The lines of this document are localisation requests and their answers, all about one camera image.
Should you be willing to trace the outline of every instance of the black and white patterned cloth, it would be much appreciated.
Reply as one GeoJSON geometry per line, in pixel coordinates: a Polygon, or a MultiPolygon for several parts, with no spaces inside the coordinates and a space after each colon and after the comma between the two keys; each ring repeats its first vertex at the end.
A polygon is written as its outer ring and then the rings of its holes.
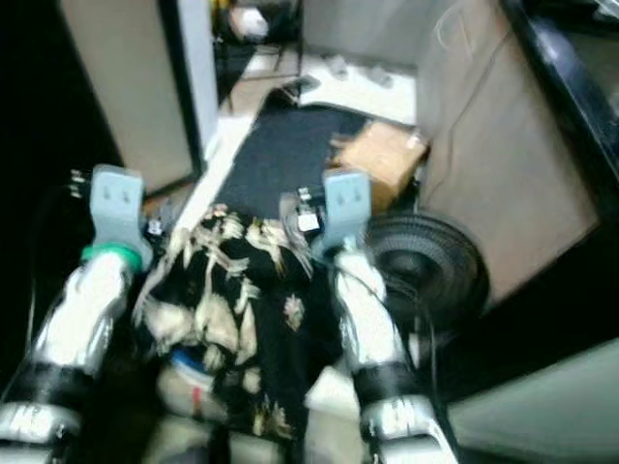
{"type": "Polygon", "coordinates": [[[212,207],[175,233],[134,322],[164,356],[182,349],[214,376],[232,429],[302,439],[305,394],[341,354],[327,277],[275,220],[212,207]]]}

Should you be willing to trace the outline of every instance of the cardboard box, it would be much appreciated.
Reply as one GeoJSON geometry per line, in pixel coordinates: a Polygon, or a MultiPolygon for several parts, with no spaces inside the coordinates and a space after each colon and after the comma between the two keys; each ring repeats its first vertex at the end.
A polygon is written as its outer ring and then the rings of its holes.
{"type": "Polygon", "coordinates": [[[426,150],[427,142],[416,132],[374,122],[345,145],[334,166],[369,174],[376,214],[385,211],[406,188],[426,150]]]}

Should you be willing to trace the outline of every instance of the green ring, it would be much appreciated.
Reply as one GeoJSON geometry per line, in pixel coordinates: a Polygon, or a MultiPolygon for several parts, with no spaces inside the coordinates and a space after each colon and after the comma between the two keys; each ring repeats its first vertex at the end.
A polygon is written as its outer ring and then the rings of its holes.
{"type": "Polygon", "coordinates": [[[123,244],[109,243],[87,246],[81,252],[81,259],[82,261],[89,261],[95,256],[106,252],[113,252],[119,255],[127,262],[127,264],[132,268],[134,273],[139,273],[141,271],[142,257],[139,255],[139,253],[133,251],[131,248],[123,244]]]}

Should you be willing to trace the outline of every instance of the black fan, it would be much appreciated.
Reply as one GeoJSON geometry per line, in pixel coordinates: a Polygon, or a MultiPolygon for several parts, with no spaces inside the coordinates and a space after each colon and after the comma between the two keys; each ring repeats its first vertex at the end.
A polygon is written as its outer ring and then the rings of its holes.
{"type": "Polygon", "coordinates": [[[480,316],[489,288],[486,265],[473,242],[449,223],[402,212],[374,217],[368,245],[401,329],[412,328],[423,311],[438,331],[480,316]]]}

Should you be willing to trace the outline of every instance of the dark gray mat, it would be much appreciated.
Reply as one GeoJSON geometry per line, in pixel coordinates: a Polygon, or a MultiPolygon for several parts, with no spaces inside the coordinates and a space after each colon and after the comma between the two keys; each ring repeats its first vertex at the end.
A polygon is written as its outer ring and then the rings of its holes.
{"type": "Polygon", "coordinates": [[[333,134],[355,134],[366,120],[340,109],[296,108],[280,91],[273,91],[217,202],[259,218],[277,218],[282,192],[321,183],[333,134]]]}

